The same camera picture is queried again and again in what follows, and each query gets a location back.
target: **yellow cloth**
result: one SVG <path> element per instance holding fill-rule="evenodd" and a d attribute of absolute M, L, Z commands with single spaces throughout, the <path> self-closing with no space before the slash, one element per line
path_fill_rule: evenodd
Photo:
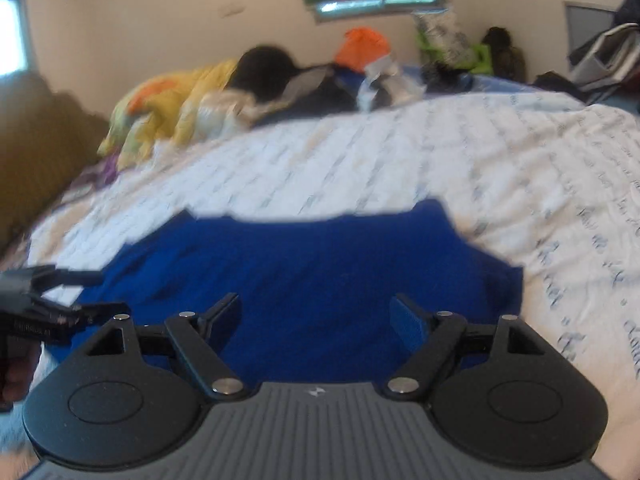
<path fill-rule="evenodd" d="M 179 146 L 191 142 L 200 101 L 211 90 L 223 89 L 236 69 L 227 60 L 191 72 L 165 74 L 135 88 L 114 108 L 109 135 L 98 154 L 120 150 L 118 169 L 147 160 L 157 139 Z"/>

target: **screw head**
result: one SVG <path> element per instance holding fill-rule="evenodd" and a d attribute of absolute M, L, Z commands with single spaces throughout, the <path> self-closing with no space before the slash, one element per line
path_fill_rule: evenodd
<path fill-rule="evenodd" d="M 237 394 L 241 392 L 243 388 L 244 384 L 242 384 L 242 381 L 239 381 L 238 379 L 235 379 L 233 377 L 218 379 L 211 385 L 211 389 L 214 392 L 222 395 Z"/>
<path fill-rule="evenodd" d="M 412 394 L 420 388 L 420 383 L 411 377 L 396 377 L 391 379 L 386 386 L 395 394 Z"/>

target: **mattress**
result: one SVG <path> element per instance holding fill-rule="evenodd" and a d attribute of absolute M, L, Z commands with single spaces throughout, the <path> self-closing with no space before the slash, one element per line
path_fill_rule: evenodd
<path fill-rule="evenodd" d="M 181 153 L 166 146 L 47 219 L 30 264 L 101 267 L 185 208 L 292 221 L 405 211 L 427 197 L 471 243 L 525 267 L 526 321 L 609 405 L 596 463 L 637 479 L 640 129 L 616 108 L 547 92 L 466 94 L 268 126 Z"/>

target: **orange bag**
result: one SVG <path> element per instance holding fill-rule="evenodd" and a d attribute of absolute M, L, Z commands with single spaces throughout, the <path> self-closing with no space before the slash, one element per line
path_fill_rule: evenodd
<path fill-rule="evenodd" d="M 364 67 L 369 63 L 391 54 L 386 38 L 372 28 L 352 28 L 344 36 L 347 41 L 335 55 L 334 62 L 354 72 L 364 73 Z"/>

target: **brown sofa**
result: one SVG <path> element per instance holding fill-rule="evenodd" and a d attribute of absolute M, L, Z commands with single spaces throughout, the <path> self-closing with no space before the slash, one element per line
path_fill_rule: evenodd
<path fill-rule="evenodd" d="M 0 77 L 0 256 L 96 161 L 107 130 L 35 73 Z"/>

